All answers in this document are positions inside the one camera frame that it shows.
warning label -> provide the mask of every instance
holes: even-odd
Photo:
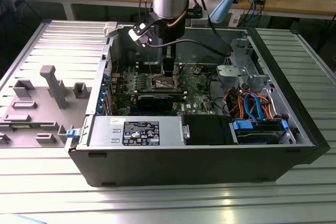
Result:
[[[122,144],[160,145],[159,122],[125,122]]]

white sticker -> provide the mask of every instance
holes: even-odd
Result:
[[[12,128],[15,128],[15,129],[20,129],[20,128],[30,128],[29,125],[11,125]]]
[[[110,124],[124,124],[125,118],[111,118]]]

wire bundle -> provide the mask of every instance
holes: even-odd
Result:
[[[249,27],[251,25],[252,22],[256,22],[258,21],[257,25],[259,24],[259,21],[261,19],[262,16],[262,11],[264,10],[264,5],[260,5],[260,12],[258,12],[255,15],[255,10],[256,10],[256,3],[255,0],[251,0],[251,2],[249,1],[249,3],[251,4],[250,9],[248,10],[246,16],[244,18],[242,18],[241,22],[238,24],[238,27],[242,25],[242,23],[244,23],[244,25],[246,25],[246,23],[248,22],[247,27]],[[253,13],[251,15],[251,17],[247,18],[247,15],[250,13],[250,11],[253,9]]]
[[[227,103],[227,99],[229,95],[235,95],[237,96],[237,105],[234,106],[230,111],[229,115],[235,117],[235,118],[240,118],[240,119],[251,119],[253,121],[256,121],[256,117],[253,115],[254,110],[257,110],[258,117],[263,120],[263,119],[274,119],[272,112],[271,112],[271,102],[264,97],[262,94],[257,94],[256,92],[252,92],[249,90],[233,90],[230,89],[225,97],[224,101]],[[255,104],[251,110],[248,108],[248,102],[249,101],[254,101]],[[239,109],[239,112],[236,113],[236,115],[233,115],[234,112]]]

table leg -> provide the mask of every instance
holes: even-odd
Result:
[[[240,20],[240,16],[244,13],[243,9],[232,9],[231,18],[229,21],[229,27],[237,27]]]
[[[73,9],[70,1],[62,2],[62,4],[63,4],[65,15],[67,16],[67,20],[76,20],[75,10]]]

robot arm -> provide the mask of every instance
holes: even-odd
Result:
[[[148,46],[152,42],[149,28],[154,25],[155,35],[161,38],[164,44],[177,40],[184,35],[186,18],[202,17],[202,8],[198,3],[202,3],[204,8],[204,2],[208,5],[207,10],[212,22],[220,23],[233,0],[197,0],[197,3],[191,0],[193,9],[188,9],[189,0],[153,0],[153,12],[135,24],[129,35],[139,46]]]

